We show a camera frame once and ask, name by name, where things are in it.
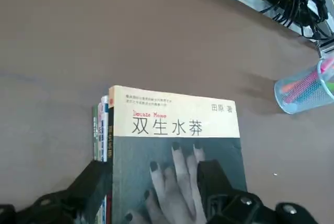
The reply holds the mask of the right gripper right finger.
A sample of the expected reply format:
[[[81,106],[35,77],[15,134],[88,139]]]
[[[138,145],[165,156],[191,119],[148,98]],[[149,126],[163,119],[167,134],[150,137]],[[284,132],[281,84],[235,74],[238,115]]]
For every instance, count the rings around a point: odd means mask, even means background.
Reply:
[[[301,205],[283,202],[270,209],[257,195],[234,189],[216,160],[199,163],[197,185],[207,223],[317,223]]]

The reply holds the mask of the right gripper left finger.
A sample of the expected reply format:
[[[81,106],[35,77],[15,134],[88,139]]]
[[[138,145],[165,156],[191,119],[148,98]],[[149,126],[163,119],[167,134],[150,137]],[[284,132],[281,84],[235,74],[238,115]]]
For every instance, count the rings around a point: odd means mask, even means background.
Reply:
[[[1,223],[94,223],[111,186],[111,163],[92,160],[65,190],[45,194],[20,211],[1,204]]]

